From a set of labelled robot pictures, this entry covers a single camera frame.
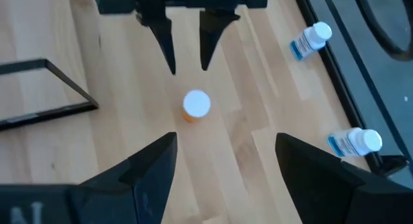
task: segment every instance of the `white pill bottle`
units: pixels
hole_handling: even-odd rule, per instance
[[[331,36],[331,28],[322,21],[317,22],[291,42],[291,52],[298,61],[303,60],[323,48]]]
[[[335,132],[327,137],[327,142],[339,157],[365,156],[381,149],[383,142],[375,130],[351,128]]]

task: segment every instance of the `black wire frame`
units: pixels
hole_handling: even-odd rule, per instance
[[[78,94],[84,97],[86,101],[74,105],[67,105],[59,108],[23,114],[21,116],[15,116],[0,120],[0,131],[21,127],[24,125],[40,123],[60,117],[66,117],[69,115],[79,114],[99,108],[99,104],[97,104],[95,99],[93,99],[81,87],[79,87],[79,85],[73,82],[60,69],[58,69],[52,62],[47,59],[33,59],[0,65],[0,76],[40,69],[47,69],[48,71],[53,73],[71,89],[75,90]]]

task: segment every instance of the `medicine bottle label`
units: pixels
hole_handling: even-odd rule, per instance
[[[327,138],[328,144],[338,156],[360,156],[348,138],[348,132],[338,132]]]
[[[304,32],[295,38],[290,44],[291,51],[298,60],[302,60],[305,57],[309,56],[311,53],[315,52],[308,43],[307,38],[305,37]]]

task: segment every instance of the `bottle cap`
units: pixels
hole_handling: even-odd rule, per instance
[[[379,151],[383,145],[381,136],[375,130],[364,130],[362,139],[365,146],[373,152]]]
[[[203,91],[192,90],[185,96],[183,108],[189,116],[201,118],[208,114],[211,108],[211,100]]]
[[[318,43],[324,43],[329,40],[332,36],[331,28],[324,22],[320,21],[312,25],[314,34],[312,37],[313,41]]]

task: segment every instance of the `wooden table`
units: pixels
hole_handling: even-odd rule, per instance
[[[197,10],[170,9],[176,76],[134,16],[98,17],[93,0],[71,4],[88,89],[101,108],[0,133],[1,182],[79,183],[176,131],[165,224],[301,223],[277,164],[276,133],[332,153],[327,134],[349,124],[319,56],[299,63],[290,53],[305,27],[294,0],[239,8],[207,72]],[[210,95],[212,110],[188,124],[181,103],[194,88]],[[363,158],[346,160],[367,168]]]

